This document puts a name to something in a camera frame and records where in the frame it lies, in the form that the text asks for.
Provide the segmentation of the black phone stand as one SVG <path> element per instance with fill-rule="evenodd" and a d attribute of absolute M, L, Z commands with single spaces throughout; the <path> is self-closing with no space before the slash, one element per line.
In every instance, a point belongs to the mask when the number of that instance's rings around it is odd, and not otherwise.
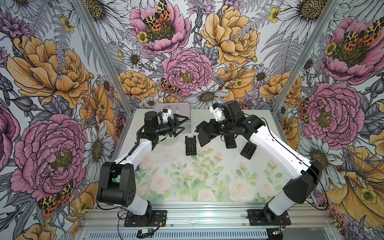
<path fill-rule="evenodd" d="M 237 148 L 236 137 L 237 137 L 237 135 L 235 135 L 235 134 L 224 135 L 224 142 L 226 144 L 227 149 L 236 149 Z"/>
<path fill-rule="evenodd" d="M 197 155 L 197 138 L 185 137 L 185 147 L 186 147 L 186 156 L 196 156 Z"/>
<path fill-rule="evenodd" d="M 215 120 L 210 120 L 209 122 L 202 121 L 197 125 L 195 132 L 198 133 L 198 140 L 201 147 L 204 147 L 218 136 L 215 132 L 215 127 Z"/>
<path fill-rule="evenodd" d="M 242 149 L 242 151 L 241 151 L 240 154 L 241 154 L 242 157 L 244 157 L 244 158 L 250 160 L 250 159 L 253 157 L 253 155 L 254 155 L 254 153 L 255 153 L 257 147 L 258 147 L 258 146 L 255 145 L 254 143 L 252 143 L 252 142 L 247 142 L 247 143 L 245 144 L 245 146 L 243 147 L 243 149 Z"/>

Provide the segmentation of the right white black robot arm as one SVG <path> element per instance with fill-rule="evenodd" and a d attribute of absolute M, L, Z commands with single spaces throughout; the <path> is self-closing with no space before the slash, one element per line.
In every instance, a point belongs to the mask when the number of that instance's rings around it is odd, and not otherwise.
<path fill-rule="evenodd" d="M 261 148 L 290 176 L 290 181 L 282 190 L 264 206 L 261 213 L 253 217 L 270 226 L 287 224 L 288 209 L 303 204 L 320 184 L 323 164 L 297 153 L 270 130 L 266 120 L 245 114 L 236 101 L 213 104 L 210 112 L 214 118 L 209 122 L 202 121 L 195 130 L 201 147 L 220 136 L 224 137 L 227 148 L 234 148 L 235 138 L 242 136 L 248 141 L 242 152 L 243 157 L 251 158 L 255 150 Z"/>

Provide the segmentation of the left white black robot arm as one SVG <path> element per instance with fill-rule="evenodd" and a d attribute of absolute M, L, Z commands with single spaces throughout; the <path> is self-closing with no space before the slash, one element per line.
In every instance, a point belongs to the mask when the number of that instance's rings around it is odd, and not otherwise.
<path fill-rule="evenodd" d="M 149 201 L 136 193 L 135 171 L 144 158 L 160 142 L 160 137 L 177 137 L 189 117 L 168 112 L 145 113 L 144 124 L 136 132 L 136 141 L 114 162 L 101 167 L 97 203 L 110 205 L 112 209 L 127 211 L 126 227 L 151 227 L 159 219 Z"/>

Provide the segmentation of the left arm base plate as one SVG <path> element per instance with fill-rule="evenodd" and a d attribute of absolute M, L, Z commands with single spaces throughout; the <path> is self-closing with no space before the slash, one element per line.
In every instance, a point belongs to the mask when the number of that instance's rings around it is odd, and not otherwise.
<path fill-rule="evenodd" d="M 150 214 L 143 216 L 128 214 L 124 222 L 124 227 L 164 227 L 167 221 L 167 213 L 168 211 L 166 210 L 152 210 Z"/>

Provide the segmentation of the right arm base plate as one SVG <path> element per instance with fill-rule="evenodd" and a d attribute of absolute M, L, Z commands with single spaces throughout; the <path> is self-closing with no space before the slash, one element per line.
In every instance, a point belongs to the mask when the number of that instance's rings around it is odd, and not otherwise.
<path fill-rule="evenodd" d="M 247 210 L 247 219 L 251 226 L 290 226 L 291 219 L 288 211 L 282 215 L 275 215 L 269 210 L 249 209 Z"/>

